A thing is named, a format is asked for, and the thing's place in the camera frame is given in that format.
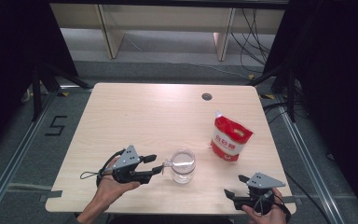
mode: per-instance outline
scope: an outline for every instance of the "glass cup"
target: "glass cup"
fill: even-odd
[[[172,157],[164,162],[171,167],[172,179],[179,184],[187,184],[193,178],[196,168],[196,156],[189,149],[176,150]]]

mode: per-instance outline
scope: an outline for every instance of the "hole in table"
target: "hole in table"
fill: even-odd
[[[210,101],[212,100],[212,95],[210,93],[205,92],[202,94],[202,99],[205,101]]]

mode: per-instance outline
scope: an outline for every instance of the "black cable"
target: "black cable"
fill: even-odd
[[[241,47],[241,55],[242,55],[242,53],[245,51],[245,52],[246,52],[251,58],[253,58],[255,61],[257,61],[258,63],[261,63],[262,65],[265,65],[265,63],[264,63],[263,61],[261,61],[260,59],[258,59],[257,57],[255,57],[254,54],[253,54],[251,51],[249,51],[247,48],[245,48],[244,45],[242,45],[242,44],[240,43],[240,41],[238,41],[238,39],[235,37],[234,34],[231,33],[231,35],[232,35],[232,37],[234,37],[235,41],[236,41],[236,42],[238,43],[238,45]]]
[[[292,214],[290,213],[289,209],[286,207],[286,205],[284,204],[282,198],[280,198],[279,196],[274,194],[274,197],[279,199],[281,201],[281,203],[275,203],[275,200],[272,200],[272,204],[275,204],[276,206],[278,206],[279,208],[281,208],[281,210],[284,212],[285,216],[286,216],[286,223],[289,223],[290,219],[292,218]]]
[[[295,112],[295,114],[297,115],[297,116],[299,116],[299,117],[301,117],[302,119],[310,119],[310,116],[302,116],[302,115],[299,115],[296,111],[294,111]]]
[[[254,38],[255,38],[255,41],[257,42],[258,47],[260,49],[260,54],[263,56],[264,62],[266,62],[267,61],[267,56],[266,56],[264,50],[261,47],[262,44],[260,43],[260,39],[258,38],[258,32],[257,32],[257,22],[255,21],[255,15],[256,15],[257,9],[254,8],[253,12],[254,12],[254,24],[255,24],[255,36],[254,36]]]
[[[80,175],[80,179],[86,179],[86,178],[89,178],[91,176],[94,176],[94,175],[97,175],[98,173],[95,173],[95,172],[83,172],[83,174]]]
[[[245,39],[245,43],[248,43],[250,46],[252,46],[255,49],[260,49],[257,46],[253,45],[251,42],[249,42],[249,37],[251,36],[251,33],[249,32],[248,36],[245,37],[244,34],[242,34],[243,38]]]
[[[289,177],[303,192],[304,194],[310,199],[310,201],[316,206],[316,208],[319,210],[319,212],[322,213],[322,215],[324,216],[324,219],[326,220],[326,222],[328,224],[331,224],[330,220],[328,219],[327,215],[324,213],[324,211],[322,210],[322,208],[319,206],[319,204],[317,204],[311,197],[310,195],[301,187],[301,185],[299,185],[286,171],[284,171],[284,173],[287,175],[287,177]]]
[[[268,122],[268,124],[272,123],[275,119],[277,119],[280,115],[284,114],[284,113],[287,113],[287,110],[283,111],[281,114],[277,115],[275,118],[273,118],[272,120],[270,120]]]
[[[106,166],[110,163],[110,161],[112,161],[112,159],[114,159],[116,156],[119,156],[119,155],[123,154],[123,152],[124,152],[125,150],[126,150],[125,148],[121,149],[120,151],[118,151],[118,152],[116,152],[115,154],[113,154],[113,156],[111,156],[111,157],[109,158],[109,160],[106,161],[106,163],[103,165],[103,168],[100,170],[101,175],[103,174],[104,169],[105,169]]]
[[[269,111],[271,111],[273,108],[269,108],[268,111],[264,112],[264,115],[267,115],[267,113],[269,113]]]
[[[287,103],[276,103],[276,104],[272,104],[272,105],[265,105],[263,106],[263,110],[266,110],[266,109],[272,109],[272,108],[275,108],[277,106],[282,106],[282,105],[287,105]]]
[[[252,69],[249,69],[249,68],[245,67],[245,65],[243,64],[243,61],[242,61],[242,53],[243,53],[244,50],[247,50],[247,49],[245,49],[245,48],[242,47],[241,43],[237,40],[237,38],[235,38],[234,34],[231,33],[231,35],[234,37],[235,41],[236,41],[236,42],[238,43],[238,45],[240,45],[240,47],[241,47],[240,61],[241,61],[241,66],[242,66],[242,68],[245,69],[245,70],[248,71],[248,72],[260,73],[260,74],[263,73],[263,72],[255,71],[255,70],[252,70]]]
[[[262,45],[262,44],[260,43],[259,38],[258,38],[257,24],[256,24],[256,22],[255,22],[256,9],[254,9],[254,20],[253,20],[253,22],[252,22],[252,25],[251,25],[250,22],[248,21],[248,19],[247,19],[247,17],[246,17],[246,14],[245,14],[245,11],[244,11],[243,9],[242,9],[242,15],[243,15],[243,17],[245,18],[246,23],[248,24],[248,27],[249,27],[249,35],[252,34],[252,36],[254,37],[254,39],[255,39],[255,41],[256,41],[256,43],[257,43],[257,45],[258,45],[259,47],[256,47],[256,46],[252,45],[250,42],[248,42],[248,43],[249,43],[252,47],[254,47],[255,49],[259,49],[260,52],[261,52],[261,54],[262,54],[262,56],[263,56],[263,59],[266,60],[266,59],[267,59],[267,56],[265,55],[265,51],[266,51],[267,53],[269,53],[270,50],[269,50],[268,48],[266,48],[264,45]]]

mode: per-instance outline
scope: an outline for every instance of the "sleeve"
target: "sleeve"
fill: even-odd
[[[75,214],[72,214],[62,224],[81,224],[81,223],[77,221]]]

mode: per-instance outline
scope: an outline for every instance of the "gray carpet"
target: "gray carpet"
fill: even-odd
[[[189,64],[76,62],[76,68],[80,77],[88,81],[89,84],[100,81],[215,85],[245,85],[248,83],[247,79],[238,75]],[[248,77],[249,74],[256,74],[247,72],[240,66],[219,66],[218,69],[230,73],[241,73],[245,77]],[[248,69],[261,71],[262,67],[249,67]],[[59,78],[59,81],[62,85],[71,84],[64,79]],[[270,79],[258,85],[259,93],[270,93],[269,87],[272,81]],[[39,199],[48,193],[54,183],[89,97],[90,92],[88,91],[71,91],[68,96],[57,96],[52,102],[31,148],[0,204],[0,223],[61,223],[69,216],[69,214],[47,212],[44,203],[39,202]],[[276,100],[263,99],[261,102],[262,105],[270,105],[276,103]],[[307,170],[280,114],[278,108],[273,108],[267,113],[267,120],[271,121],[269,126],[283,168],[321,206]],[[7,126],[7,131],[0,140],[0,174],[6,168],[6,164],[24,136],[32,115],[33,102],[29,101],[18,109],[16,116]],[[56,119],[56,124],[65,126],[62,134],[46,136],[46,133],[58,132],[57,129],[49,127],[56,116],[66,116],[66,118]],[[325,148],[324,142],[311,120],[307,118],[307,113],[302,105],[296,105],[296,125],[301,131],[326,185],[335,196],[344,219],[347,223],[358,223],[358,201],[339,168],[333,161],[325,157],[328,149]],[[289,185],[298,201],[297,211],[293,214],[291,223],[326,223],[324,217],[304,192],[293,181],[289,180]],[[98,223],[104,223],[106,218],[107,215],[102,216]],[[242,216],[233,217],[233,219],[235,219],[235,223],[246,223],[247,220]]]

